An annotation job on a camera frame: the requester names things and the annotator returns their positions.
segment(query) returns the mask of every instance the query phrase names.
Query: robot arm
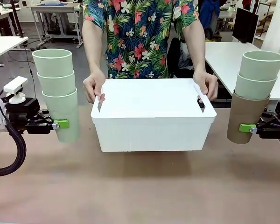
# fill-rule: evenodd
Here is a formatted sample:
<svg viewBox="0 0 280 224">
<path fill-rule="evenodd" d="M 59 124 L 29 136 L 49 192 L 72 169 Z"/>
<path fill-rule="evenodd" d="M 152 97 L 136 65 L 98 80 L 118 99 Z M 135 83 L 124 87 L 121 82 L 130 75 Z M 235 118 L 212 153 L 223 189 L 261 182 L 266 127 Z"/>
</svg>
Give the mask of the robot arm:
<svg viewBox="0 0 280 224">
<path fill-rule="evenodd" d="M 29 134 L 48 134 L 51 130 L 69 127 L 67 120 L 53 120 L 47 109 L 41 110 L 36 98 L 26 98 L 21 93 L 27 79 L 17 77 L 4 86 L 7 96 L 0 98 L 0 132 L 9 132 L 17 145 L 17 157 L 13 164 L 0 168 L 0 176 L 15 172 L 26 157 L 26 143 L 22 137 L 26 130 Z"/>
<path fill-rule="evenodd" d="M 275 112 L 265 110 L 257 124 L 241 124 L 239 131 L 258 134 L 262 139 L 280 139 L 280 102 Z"/>
</svg>

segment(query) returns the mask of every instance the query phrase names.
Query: table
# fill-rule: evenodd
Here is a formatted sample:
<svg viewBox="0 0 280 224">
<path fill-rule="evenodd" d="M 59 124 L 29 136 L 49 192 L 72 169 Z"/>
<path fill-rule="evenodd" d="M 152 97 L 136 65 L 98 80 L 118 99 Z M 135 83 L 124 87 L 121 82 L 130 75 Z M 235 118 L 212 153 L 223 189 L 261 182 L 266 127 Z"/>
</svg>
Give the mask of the table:
<svg viewBox="0 0 280 224">
<path fill-rule="evenodd" d="M 262 33 L 261 36 L 255 35 L 254 38 L 255 38 L 255 39 L 258 39 L 258 40 L 261 40 L 261 41 L 265 41 L 266 34 L 267 34 L 267 32 Z"/>
<path fill-rule="evenodd" d="M 228 12 L 228 11 L 220 11 L 219 19 L 225 18 L 225 19 L 233 19 L 237 15 L 236 12 Z"/>
<path fill-rule="evenodd" d="M 247 51 L 260 50 L 254 45 L 240 42 L 206 42 L 205 59 L 230 94 L 235 89 L 242 56 Z M 280 71 L 268 104 L 270 111 L 280 101 Z"/>
<path fill-rule="evenodd" d="M 13 13 L 13 14 L 14 14 L 13 10 L 12 10 L 12 9 L 5 9 L 5 10 L 2 10 L 2 11 L 0 11 L 0 12 L 1 12 L 0 20 L 2 20 L 2 19 L 4 19 L 4 18 L 7 18 L 13 36 L 16 36 L 16 35 L 15 35 L 15 32 L 14 32 L 14 27 L 13 27 L 13 25 L 12 25 L 12 22 L 11 22 L 11 19 L 10 19 L 10 16 L 9 16 L 9 13 Z"/>
<path fill-rule="evenodd" d="M 19 46 L 21 43 L 28 40 L 28 37 L 18 37 L 18 36 L 0 36 L 0 56 L 3 55 L 3 63 L 9 68 L 11 78 L 14 78 L 14 73 L 9 66 L 8 60 L 5 56 L 5 53 L 13 49 L 16 46 Z"/>
<path fill-rule="evenodd" d="M 0 15 L 0 20 L 2 19 L 5 19 L 7 18 L 8 19 L 8 24 L 10 26 L 10 30 L 11 30 L 11 33 L 13 34 L 13 36 L 16 36 L 15 32 L 14 32 L 14 27 L 13 27 L 13 24 L 11 22 L 11 19 L 10 19 L 10 16 L 9 16 L 9 13 L 13 13 L 14 15 L 14 12 L 12 9 L 4 9 L 4 10 L 1 10 L 1 15 Z"/>
<path fill-rule="evenodd" d="M 35 23 L 36 31 L 38 33 L 38 36 L 40 38 L 40 45 L 44 44 L 44 41 L 42 41 L 41 34 L 39 33 L 37 24 L 36 24 L 36 18 L 34 15 L 34 12 L 37 14 L 38 21 L 41 25 L 41 33 L 42 36 L 46 36 L 49 38 L 55 37 L 55 38 L 77 38 L 79 40 L 79 44 L 77 45 L 77 48 L 80 48 L 80 46 L 83 44 L 80 31 L 82 31 L 82 8 L 80 7 L 80 3 L 73 3 L 68 2 L 64 6 L 30 6 L 32 11 L 33 20 Z M 48 26 L 45 22 L 46 20 L 50 21 L 50 15 L 49 13 L 55 13 L 57 14 L 57 21 L 60 28 L 60 35 L 54 35 L 54 34 L 48 34 Z M 65 31 L 63 30 L 63 27 L 66 23 L 68 23 L 67 15 L 61 16 L 66 13 L 73 13 L 75 17 L 75 31 L 77 32 L 77 35 L 67 35 Z"/>
<path fill-rule="evenodd" d="M 103 153 L 90 106 L 81 138 L 28 135 L 27 157 L 0 177 L 0 222 L 20 224 L 280 224 L 280 143 L 226 138 L 229 109 L 217 109 L 202 151 Z M 15 158 L 0 133 L 0 167 Z"/>
</svg>

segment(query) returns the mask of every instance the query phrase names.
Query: hawaiian shirt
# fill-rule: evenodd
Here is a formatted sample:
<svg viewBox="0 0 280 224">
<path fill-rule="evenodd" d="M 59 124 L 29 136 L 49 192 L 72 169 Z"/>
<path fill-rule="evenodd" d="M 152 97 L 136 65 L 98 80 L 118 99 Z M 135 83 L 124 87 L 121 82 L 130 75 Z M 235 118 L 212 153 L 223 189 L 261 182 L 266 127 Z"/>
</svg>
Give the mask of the hawaiian shirt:
<svg viewBox="0 0 280 224">
<path fill-rule="evenodd" d="M 84 0 L 84 19 L 107 30 L 108 78 L 167 78 L 171 21 L 198 20 L 192 0 Z"/>
</svg>

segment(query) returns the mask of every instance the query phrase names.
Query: stacked cups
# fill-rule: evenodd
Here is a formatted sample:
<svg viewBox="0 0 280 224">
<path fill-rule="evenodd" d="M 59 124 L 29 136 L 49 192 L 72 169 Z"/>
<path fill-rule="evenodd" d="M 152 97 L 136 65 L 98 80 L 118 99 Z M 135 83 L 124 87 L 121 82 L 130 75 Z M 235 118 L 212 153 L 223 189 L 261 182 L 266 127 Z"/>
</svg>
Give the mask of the stacked cups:
<svg viewBox="0 0 280 224">
<path fill-rule="evenodd" d="M 72 53 L 64 49 L 43 49 L 33 52 L 32 56 L 52 119 L 69 121 L 69 128 L 56 130 L 59 141 L 76 141 L 80 126 Z"/>
<path fill-rule="evenodd" d="M 256 124 L 270 98 L 280 69 L 280 54 L 251 51 L 243 55 L 235 90 L 232 95 L 227 137 L 245 144 L 251 133 L 239 131 L 240 124 Z"/>
</svg>

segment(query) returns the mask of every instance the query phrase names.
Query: light green cup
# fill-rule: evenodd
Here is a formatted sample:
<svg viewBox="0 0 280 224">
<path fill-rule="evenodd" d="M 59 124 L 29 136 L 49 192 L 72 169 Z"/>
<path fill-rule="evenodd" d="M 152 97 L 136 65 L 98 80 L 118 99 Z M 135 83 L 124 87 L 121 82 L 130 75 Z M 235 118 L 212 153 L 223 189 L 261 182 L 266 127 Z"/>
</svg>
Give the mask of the light green cup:
<svg viewBox="0 0 280 224">
<path fill-rule="evenodd" d="M 73 72 L 72 53 L 64 49 L 43 49 L 32 53 L 38 74 L 63 77 Z"/>
<path fill-rule="evenodd" d="M 69 128 L 58 128 L 56 134 L 60 142 L 75 142 L 80 137 L 77 89 L 66 96 L 53 97 L 42 92 L 45 103 L 54 120 L 67 119 Z"/>
<path fill-rule="evenodd" d="M 238 74 L 235 93 L 242 98 L 263 100 L 270 95 L 276 80 L 277 78 L 269 81 L 257 81 L 244 78 Z"/>
<path fill-rule="evenodd" d="M 270 51 L 251 51 L 243 54 L 239 73 L 242 77 L 269 81 L 277 77 L 280 69 L 280 54 Z"/>
<path fill-rule="evenodd" d="M 52 97 L 65 96 L 76 90 L 75 72 L 63 77 L 43 77 L 37 73 L 44 94 Z"/>
</svg>

